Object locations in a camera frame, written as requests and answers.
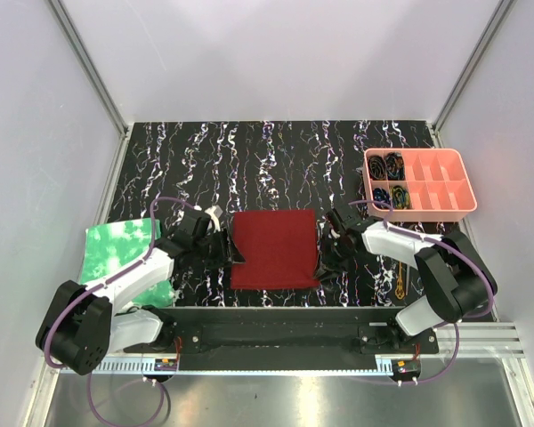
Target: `white wall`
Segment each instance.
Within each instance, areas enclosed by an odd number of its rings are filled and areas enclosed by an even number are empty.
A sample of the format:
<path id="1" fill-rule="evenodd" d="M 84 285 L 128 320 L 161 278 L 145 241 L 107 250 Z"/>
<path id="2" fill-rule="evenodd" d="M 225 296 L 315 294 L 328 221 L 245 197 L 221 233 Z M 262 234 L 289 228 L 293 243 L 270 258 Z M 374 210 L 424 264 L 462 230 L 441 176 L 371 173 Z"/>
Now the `white wall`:
<path id="1" fill-rule="evenodd" d="M 37 329 L 77 277 L 117 144 L 45 1 L 0 0 L 0 427 L 20 425 Z"/>
<path id="2" fill-rule="evenodd" d="M 517 2 L 441 129 L 479 202 L 469 218 L 534 376 L 534 0 Z"/>
<path id="3" fill-rule="evenodd" d="M 498 0 L 64 0 L 125 120 L 435 119 Z"/>

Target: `black hair tie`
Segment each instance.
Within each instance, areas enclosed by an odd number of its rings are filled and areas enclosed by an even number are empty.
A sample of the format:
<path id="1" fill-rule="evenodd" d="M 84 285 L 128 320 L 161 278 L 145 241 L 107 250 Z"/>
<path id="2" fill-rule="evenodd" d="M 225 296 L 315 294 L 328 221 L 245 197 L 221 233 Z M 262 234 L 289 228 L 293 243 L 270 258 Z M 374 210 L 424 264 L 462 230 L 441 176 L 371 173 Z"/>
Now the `black hair tie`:
<path id="1" fill-rule="evenodd" d="M 385 156 L 385 169 L 388 173 L 388 180 L 404 181 L 406 179 L 406 171 L 401 153 L 393 152 L 387 154 Z"/>
<path id="2" fill-rule="evenodd" d="M 392 202 L 390 201 L 390 193 L 386 189 L 374 189 L 372 191 L 373 199 L 376 202 L 383 202 L 387 203 L 388 205 L 392 205 Z M 378 209 L 387 209 L 387 207 L 382 205 L 374 205 Z"/>
<path id="3" fill-rule="evenodd" d="M 381 156 L 370 156 L 368 158 L 368 171 L 370 178 L 374 181 L 385 181 L 385 161 Z"/>

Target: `small item in tray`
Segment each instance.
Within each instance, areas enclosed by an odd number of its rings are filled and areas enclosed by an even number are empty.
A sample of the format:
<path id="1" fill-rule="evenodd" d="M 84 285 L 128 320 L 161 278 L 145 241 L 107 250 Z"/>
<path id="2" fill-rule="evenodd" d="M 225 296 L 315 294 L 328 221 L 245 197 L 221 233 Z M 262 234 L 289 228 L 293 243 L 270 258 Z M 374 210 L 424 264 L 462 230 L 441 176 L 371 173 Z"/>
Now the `small item in tray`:
<path id="1" fill-rule="evenodd" d="M 374 181 L 385 181 L 385 161 L 381 156 L 370 156 L 368 158 L 368 171 L 370 178 Z"/>
<path id="2" fill-rule="evenodd" d="M 392 201 L 390 200 L 390 193 L 388 193 L 385 189 L 374 189 L 374 191 L 372 191 L 372 196 L 376 202 L 384 202 L 388 205 L 392 204 Z M 387 209 L 385 206 L 381 205 L 376 205 L 376 207 L 378 209 Z"/>
<path id="3" fill-rule="evenodd" d="M 385 156 L 385 169 L 390 181 L 404 181 L 406 179 L 403 157 L 400 152 L 388 153 Z"/>
<path id="4" fill-rule="evenodd" d="M 392 205 L 394 209 L 411 209 L 409 193 L 401 185 L 394 185 L 390 188 L 392 192 Z"/>

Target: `metal frame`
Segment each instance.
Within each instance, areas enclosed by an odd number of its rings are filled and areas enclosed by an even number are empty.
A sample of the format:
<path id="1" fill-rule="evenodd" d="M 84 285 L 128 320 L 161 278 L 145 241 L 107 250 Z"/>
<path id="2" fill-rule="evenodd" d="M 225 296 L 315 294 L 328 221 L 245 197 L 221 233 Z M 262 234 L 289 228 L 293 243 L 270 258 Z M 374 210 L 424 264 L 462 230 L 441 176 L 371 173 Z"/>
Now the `metal frame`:
<path id="1" fill-rule="evenodd" d="M 109 91 L 107 90 L 107 86 L 105 86 L 105 84 L 103 83 L 101 76 L 97 71 L 97 68 L 94 66 L 93 61 L 89 56 L 89 53 L 85 49 L 85 45 L 83 44 L 83 41 L 81 40 L 81 37 L 77 32 L 75 24 L 69 17 L 65 5 L 61 0 L 46 0 L 46 2 L 50 6 L 53 16 L 60 25 L 63 34 L 68 39 L 69 47 L 77 56 L 79 64 L 81 64 L 81 67 L 87 75 L 91 86 L 95 90 L 95 93 L 97 93 L 99 101 L 101 101 L 101 104 L 107 111 L 110 121 L 117 129 L 119 135 L 121 137 L 125 136 L 128 124 L 125 122 L 125 120 L 121 116 L 121 113 L 118 111 L 117 105 L 115 104 L 109 94 Z"/>
<path id="2" fill-rule="evenodd" d="M 455 104 L 461 96 L 461 93 L 465 89 L 467 83 L 469 83 L 471 76 L 479 65 L 482 56 L 489 48 L 490 42 L 498 32 L 498 29 L 505 21 L 506 16 L 508 16 L 508 13 L 512 10 L 515 3 L 516 0 L 500 0 L 498 3 L 497 8 L 487 23 L 487 26 L 482 31 L 481 38 L 477 42 L 477 45 L 474 47 L 471 56 L 467 60 L 465 68 L 463 68 L 463 71 L 461 71 L 461 75 L 457 79 L 457 82 L 453 86 L 449 97 L 445 101 L 445 105 L 443 105 L 441 112 L 433 122 L 433 129 L 435 129 L 435 131 L 440 131 L 447 121 L 449 114 L 455 107 Z"/>

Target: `red cloth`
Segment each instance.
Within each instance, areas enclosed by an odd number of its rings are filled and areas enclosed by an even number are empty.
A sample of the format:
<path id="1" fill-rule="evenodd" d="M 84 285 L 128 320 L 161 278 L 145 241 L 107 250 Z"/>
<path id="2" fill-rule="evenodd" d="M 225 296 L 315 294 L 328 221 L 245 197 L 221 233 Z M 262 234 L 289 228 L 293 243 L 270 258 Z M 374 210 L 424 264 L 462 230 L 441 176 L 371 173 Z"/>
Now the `red cloth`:
<path id="1" fill-rule="evenodd" d="M 314 211 L 245 211 L 233 217 L 233 241 L 246 259 L 231 267 L 232 289 L 304 289 L 319 285 Z"/>

